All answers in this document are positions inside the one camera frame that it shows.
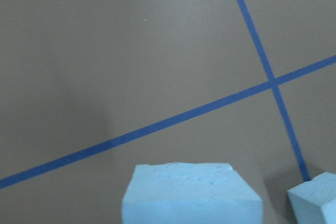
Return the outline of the light blue foam block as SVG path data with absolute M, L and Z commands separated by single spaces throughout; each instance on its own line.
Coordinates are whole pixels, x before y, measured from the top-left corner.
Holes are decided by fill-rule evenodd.
M 123 223 L 262 223 L 263 201 L 226 163 L 142 164 L 122 200 Z
M 297 223 L 335 223 L 335 174 L 324 172 L 287 191 Z

